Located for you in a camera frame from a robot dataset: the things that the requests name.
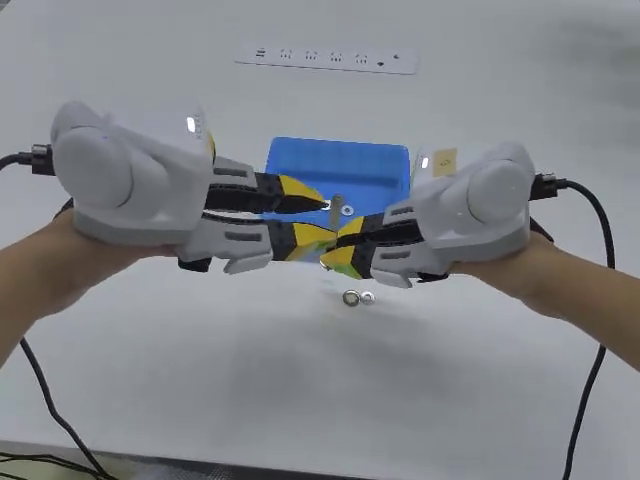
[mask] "hand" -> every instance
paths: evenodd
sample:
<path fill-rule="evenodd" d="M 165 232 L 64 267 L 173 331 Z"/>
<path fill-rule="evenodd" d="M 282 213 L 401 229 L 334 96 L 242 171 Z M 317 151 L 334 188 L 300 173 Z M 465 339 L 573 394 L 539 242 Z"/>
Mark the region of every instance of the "hand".
<path fill-rule="evenodd" d="M 452 273 L 471 275 L 522 301 L 527 307 L 541 315 L 559 318 L 540 300 L 540 287 L 545 281 L 550 262 L 566 255 L 542 235 L 532 232 L 529 245 L 522 251 L 491 262 L 459 263 Z"/>
<path fill-rule="evenodd" d="M 87 238 L 73 226 L 73 210 L 67 210 L 49 225 L 33 234 L 35 241 L 58 246 L 58 255 L 42 262 L 50 280 L 53 315 L 76 303 L 92 287 L 102 283 L 138 260 L 173 257 L 172 247 L 125 247 L 107 245 Z"/>

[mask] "power strip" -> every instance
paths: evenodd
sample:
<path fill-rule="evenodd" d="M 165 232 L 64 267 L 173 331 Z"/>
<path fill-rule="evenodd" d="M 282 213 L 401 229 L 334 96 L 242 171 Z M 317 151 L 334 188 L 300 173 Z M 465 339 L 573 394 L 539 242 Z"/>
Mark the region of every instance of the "power strip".
<path fill-rule="evenodd" d="M 413 75 L 418 56 L 407 50 L 355 50 L 245 44 L 237 52 L 236 63 L 275 67 L 315 68 L 351 72 Z"/>

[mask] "white table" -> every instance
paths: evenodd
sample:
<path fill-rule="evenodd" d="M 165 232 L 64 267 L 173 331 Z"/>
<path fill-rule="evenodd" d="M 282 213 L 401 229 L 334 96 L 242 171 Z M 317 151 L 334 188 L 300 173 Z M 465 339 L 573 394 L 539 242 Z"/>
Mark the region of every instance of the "white table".
<path fill-rule="evenodd" d="M 628 207 L 640 176 L 640 7 L 559 3 L 15 0 L 0 14 L 0 151 L 47 142 L 69 99 L 117 114 L 197 98 L 220 153 L 258 168 L 277 135 L 412 151 L 516 139 L 541 170 L 596 191 L 620 268 L 640 274 Z M 234 48 L 255 39 L 408 46 L 421 69 L 234 65 Z M 7 169 L 0 244 L 65 198 L 54 179 Z M 563 247 L 603 259 L 576 195 L 534 214 Z M 362 285 L 316 265 L 229 277 L 152 260 L 29 339 L 61 412 L 95 449 L 407 480 L 560 476 L 592 340 L 470 279 L 366 284 L 378 302 L 357 309 L 341 303 L 350 287 Z M 610 356 L 574 478 L 638 477 L 638 399 L 640 377 Z M 71 445 L 20 353 L 0 373 L 0 439 Z"/>

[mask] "sticker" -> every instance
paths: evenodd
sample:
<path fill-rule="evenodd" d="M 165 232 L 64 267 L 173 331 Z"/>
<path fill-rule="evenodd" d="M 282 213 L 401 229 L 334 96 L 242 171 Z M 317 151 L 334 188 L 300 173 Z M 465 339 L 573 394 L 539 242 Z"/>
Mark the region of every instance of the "sticker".
<path fill-rule="evenodd" d="M 433 176 L 434 177 L 446 177 L 449 175 L 455 175 L 458 171 L 456 165 L 456 158 L 458 156 L 457 148 L 450 148 L 448 150 L 437 150 L 433 154 L 431 161 L 433 162 Z"/>

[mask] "blue plastic container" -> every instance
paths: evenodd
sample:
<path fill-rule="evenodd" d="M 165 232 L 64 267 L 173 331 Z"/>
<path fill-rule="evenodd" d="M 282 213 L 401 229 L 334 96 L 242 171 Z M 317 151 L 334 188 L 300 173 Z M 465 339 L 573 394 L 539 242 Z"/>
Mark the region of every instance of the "blue plastic container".
<path fill-rule="evenodd" d="M 327 200 L 335 194 L 342 195 L 353 214 L 341 215 L 341 227 L 357 216 L 382 212 L 406 199 L 411 177 L 409 151 L 402 145 L 288 137 L 273 139 L 265 171 L 294 177 L 316 188 Z M 292 215 L 270 213 L 263 218 L 329 227 L 329 212 L 322 210 Z"/>

